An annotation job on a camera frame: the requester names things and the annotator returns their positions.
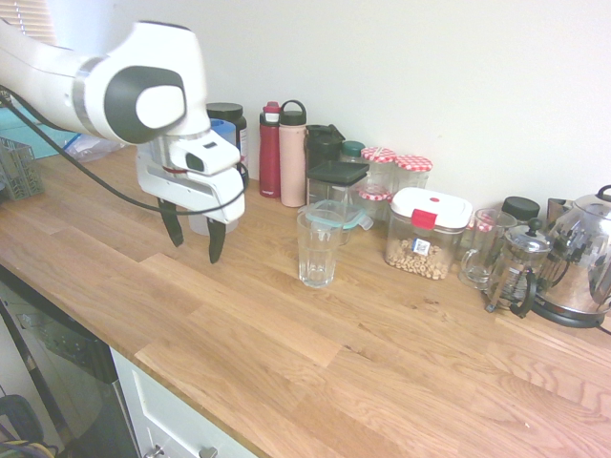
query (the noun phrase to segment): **clear glass tumbler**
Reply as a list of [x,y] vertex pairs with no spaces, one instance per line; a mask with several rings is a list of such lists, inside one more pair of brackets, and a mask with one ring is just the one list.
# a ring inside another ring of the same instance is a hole
[[333,281],[343,218],[331,211],[306,207],[297,216],[299,280],[322,288]]

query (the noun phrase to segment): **wooden countertop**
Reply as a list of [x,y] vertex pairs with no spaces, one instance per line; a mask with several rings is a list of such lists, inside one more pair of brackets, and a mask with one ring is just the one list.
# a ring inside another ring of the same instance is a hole
[[[118,200],[55,156],[0,206],[0,263],[262,457],[611,456],[611,337],[488,314],[450,275],[387,266],[360,229],[334,282],[297,278],[295,209],[261,198],[211,265],[182,219]],[[135,150],[88,166],[150,203]]]

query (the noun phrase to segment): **electric kettle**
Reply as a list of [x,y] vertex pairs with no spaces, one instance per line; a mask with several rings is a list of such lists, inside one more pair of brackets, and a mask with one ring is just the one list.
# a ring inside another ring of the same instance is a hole
[[552,250],[533,311],[555,323],[595,327],[611,308],[611,185],[578,198],[548,234]]

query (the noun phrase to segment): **drawer handle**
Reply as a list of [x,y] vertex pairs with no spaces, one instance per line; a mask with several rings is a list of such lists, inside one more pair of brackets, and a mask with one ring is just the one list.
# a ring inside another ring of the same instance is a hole
[[160,455],[165,455],[165,451],[163,451],[163,448],[155,444],[155,450],[150,451],[149,453],[144,455],[142,458],[157,458]]
[[202,448],[200,451],[200,458],[217,458],[219,451],[214,447]]

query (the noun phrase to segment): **red water bottle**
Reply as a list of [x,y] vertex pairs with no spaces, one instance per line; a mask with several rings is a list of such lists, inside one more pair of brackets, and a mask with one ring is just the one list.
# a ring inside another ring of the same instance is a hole
[[259,116],[261,148],[259,150],[259,194],[264,198],[280,197],[280,106],[267,102]]

